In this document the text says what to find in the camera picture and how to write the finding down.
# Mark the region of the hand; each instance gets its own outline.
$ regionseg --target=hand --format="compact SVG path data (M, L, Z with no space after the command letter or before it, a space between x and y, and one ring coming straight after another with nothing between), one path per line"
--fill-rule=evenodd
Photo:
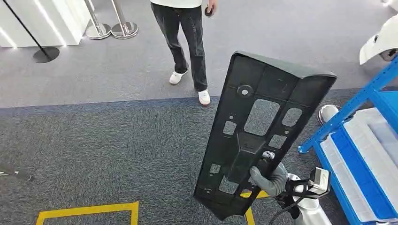
M272 172L269 180L263 177L259 169L255 166L250 168L250 175L254 183L271 197L275 197L285 190L288 179L287 171L282 163Z
M217 10L217 0L209 0L209 5L207 6L207 13L213 10L213 15Z

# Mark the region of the black plastic panel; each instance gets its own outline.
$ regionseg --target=black plastic panel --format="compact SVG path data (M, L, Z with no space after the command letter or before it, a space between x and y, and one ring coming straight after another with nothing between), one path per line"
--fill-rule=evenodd
M248 182L249 168L258 166L265 177L274 171L335 80L336 76L330 72L245 52L234 53L207 143L195 198L221 220L244 215L260 192ZM261 127L254 132L264 135L245 132L246 121L257 99L273 102L268 106L272 107L269 111L276 110L266 131ZM294 118L294 124L286 126L282 121L291 108L300 115ZM268 164L259 161L265 151L276 154ZM214 173L214 167L219 169L218 173ZM235 193L219 190L224 177L238 184ZM243 190L253 193L249 198L242 198Z

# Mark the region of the white shirt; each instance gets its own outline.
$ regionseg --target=white shirt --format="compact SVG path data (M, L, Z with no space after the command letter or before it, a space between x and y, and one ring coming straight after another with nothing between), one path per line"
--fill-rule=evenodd
M173 8L195 8L202 5L202 0L151 0L151 2Z

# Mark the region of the black post base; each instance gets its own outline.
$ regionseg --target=black post base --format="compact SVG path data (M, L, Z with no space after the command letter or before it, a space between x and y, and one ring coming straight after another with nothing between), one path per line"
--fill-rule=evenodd
M47 55L42 51L38 50L33 54L33 59L36 63L46 63L51 62L60 55L60 50L56 47L46 47L43 50L47 53Z

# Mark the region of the white sneaker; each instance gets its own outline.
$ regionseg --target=white sneaker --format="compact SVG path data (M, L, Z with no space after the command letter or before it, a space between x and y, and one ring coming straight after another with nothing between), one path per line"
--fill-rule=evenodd
M199 101L202 105L206 106L210 104L210 95L209 92L206 90L200 91L199 93Z
M170 84L178 84L181 81L181 77L183 77L184 74L186 74L188 72L188 70L183 73L183 74L179 74L176 71L174 71L171 76L170 76Z

